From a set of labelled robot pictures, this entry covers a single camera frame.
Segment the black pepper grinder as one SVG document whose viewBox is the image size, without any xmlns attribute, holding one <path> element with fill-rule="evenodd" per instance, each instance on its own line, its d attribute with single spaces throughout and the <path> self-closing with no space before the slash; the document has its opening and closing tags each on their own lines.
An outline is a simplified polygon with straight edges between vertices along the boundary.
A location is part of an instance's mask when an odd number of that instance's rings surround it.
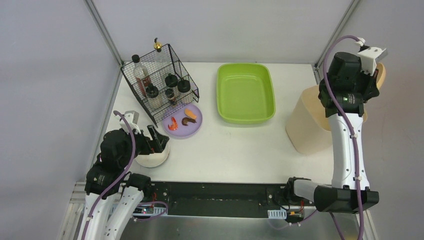
<svg viewBox="0 0 424 240">
<path fill-rule="evenodd" d="M 172 88 L 167 88 L 165 90 L 165 96 L 171 106 L 175 106 L 177 104 L 176 95 Z"/>
</svg>

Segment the dark sauce bottle red label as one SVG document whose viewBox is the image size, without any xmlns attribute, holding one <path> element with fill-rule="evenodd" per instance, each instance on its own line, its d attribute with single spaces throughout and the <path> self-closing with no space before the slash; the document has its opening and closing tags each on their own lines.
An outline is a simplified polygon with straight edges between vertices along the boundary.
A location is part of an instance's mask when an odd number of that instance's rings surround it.
<svg viewBox="0 0 424 240">
<path fill-rule="evenodd" d="M 146 92 L 148 86 L 152 83 L 148 68 L 141 62 L 139 55 L 134 54 L 131 57 L 134 63 L 133 75 L 136 79 L 137 86 L 144 97 L 148 97 Z"/>
</svg>

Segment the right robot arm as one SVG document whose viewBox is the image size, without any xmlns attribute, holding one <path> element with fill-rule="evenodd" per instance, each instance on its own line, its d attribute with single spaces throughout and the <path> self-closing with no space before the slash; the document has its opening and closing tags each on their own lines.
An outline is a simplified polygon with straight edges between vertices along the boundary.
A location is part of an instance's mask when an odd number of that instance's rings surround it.
<svg viewBox="0 0 424 240">
<path fill-rule="evenodd" d="M 365 103 L 380 93 L 378 74 L 375 64 L 365 66 L 364 56 L 337 52 L 326 79 L 301 93 L 286 133 L 304 155 L 332 147 L 333 172 L 329 185 L 290 177 L 282 193 L 289 204 L 309 200 L 320 212 L 358 214 L 379 202 L 379 193 L 370 189 L 362 152 Z"/>
</svg>

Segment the black-lid glass jar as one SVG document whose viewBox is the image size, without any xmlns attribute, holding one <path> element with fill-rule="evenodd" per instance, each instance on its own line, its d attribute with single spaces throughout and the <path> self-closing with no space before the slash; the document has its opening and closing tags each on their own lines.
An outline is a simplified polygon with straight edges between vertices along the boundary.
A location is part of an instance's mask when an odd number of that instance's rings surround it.
<svg viewBox="0 0 424 240">
<path fill-rule="evenodd" d="M 177 83 L 177 89 L 179 91 L 181 102 L 184 104 L 189 104 L 192 101 L 192 90 L 190 82 L 186 79 L 181 78 Z"/>
<path fill-rule="evenodd" d="M 169 73 L 164 80 L 167 88 L 172 89 L 174 96 L 178 98 L 180 96 L 180 92 L 178 90 L 178 77 L 172 73 Z"/>
</svg>

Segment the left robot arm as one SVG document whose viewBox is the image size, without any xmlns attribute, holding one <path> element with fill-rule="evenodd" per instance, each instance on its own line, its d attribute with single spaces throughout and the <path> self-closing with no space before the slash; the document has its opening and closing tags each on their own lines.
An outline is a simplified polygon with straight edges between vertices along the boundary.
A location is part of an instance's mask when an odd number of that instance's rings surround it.
<svg viewBox="0 0 424 240">
<path fill-rule="evenodd" d="M 100 144 L 96 162 L 87 172 L 84 220 L 79 240 L 118 240 L 136 206 L 152 193 L 151 178 L 127 173 L 130 161 L 138 156 L 152 156 L 164 161 L 170 152 L 169 140 L 153 125 L 149 134 L 120 128 L 107 132 Z"/>
</svg>

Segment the orange plate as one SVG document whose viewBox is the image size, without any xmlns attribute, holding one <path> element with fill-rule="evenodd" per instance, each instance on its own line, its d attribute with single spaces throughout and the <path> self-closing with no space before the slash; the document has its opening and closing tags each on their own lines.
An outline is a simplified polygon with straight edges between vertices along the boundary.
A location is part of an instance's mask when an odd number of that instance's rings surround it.
<svg viewBox="0 0 424 240">
<path fill-rule="evenodd" d="M 377 78 L 376 78 L 376 86 L 378 90 L 380 90 L 385 83 L 387 70 L 383 63 L 377 63 L 376 70 L 378 70 Z"/>
</svg>

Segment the black-lid glass jar front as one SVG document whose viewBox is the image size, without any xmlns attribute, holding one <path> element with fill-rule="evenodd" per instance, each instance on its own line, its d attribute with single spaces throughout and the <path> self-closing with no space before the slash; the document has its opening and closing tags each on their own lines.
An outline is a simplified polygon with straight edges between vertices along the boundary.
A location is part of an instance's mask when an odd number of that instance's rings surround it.
<svg viewBox="0 0 424 240">
<path fill-rule="evenodd" d="M 169 73 L 164 80 L 167 88 L 172 89 L 174 96 L 178 98 L 180 96 L 180 92 L 178 90 L 178 77 L 172 73 Z"/>
</svg>

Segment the black-lid spice jar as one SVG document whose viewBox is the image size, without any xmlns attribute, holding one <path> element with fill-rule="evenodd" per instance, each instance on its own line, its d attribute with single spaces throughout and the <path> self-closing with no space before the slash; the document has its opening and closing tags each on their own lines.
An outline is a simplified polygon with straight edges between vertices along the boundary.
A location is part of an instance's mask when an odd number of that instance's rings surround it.
<svg viewBox="0 0 424 240">
<path fill-rule="evenodd" d="M 153 110 L 161 108 L 163 105 L 163 99 L 161 97 L 159 89 L 152 83 L 149 83 L 145 91 L 151 108 Z"/>
</svg>

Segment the purple plate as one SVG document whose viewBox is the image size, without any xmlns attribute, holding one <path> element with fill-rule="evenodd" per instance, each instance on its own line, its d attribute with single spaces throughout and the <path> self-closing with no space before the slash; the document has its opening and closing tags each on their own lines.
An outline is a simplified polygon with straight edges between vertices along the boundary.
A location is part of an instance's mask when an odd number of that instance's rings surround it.
<svg viewBox="0 0 424 240">
<path fill-rule="evenodd" d="M 171 113 L 176 108 L 169 107 L 165 112 L 168 114 L 162 120 L 162 127 L 172 137 L 186 139 L 199 131 L 203 123 L 203 114 L 194 104 L 179 104 L 181 109 Z"/>
</svg>

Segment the gold-top glass oil bottle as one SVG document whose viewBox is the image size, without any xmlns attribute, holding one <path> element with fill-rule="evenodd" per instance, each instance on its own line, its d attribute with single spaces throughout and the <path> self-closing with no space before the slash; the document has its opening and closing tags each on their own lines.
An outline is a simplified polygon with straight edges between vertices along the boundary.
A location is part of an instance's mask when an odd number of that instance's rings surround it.
<svg viewBox="0 0 424 240">
<path fill-rule="evenodd" d="M 165 52 L 163 45 L 158 41 L 156 37 L 154 39 L 153 48 L 155 50 L 154 61 L 159 74 L 160 79 L 166 84 L 166 77 L 169 74 L 173 74 L 173 62 L 168 54 Z"/>
</svg>

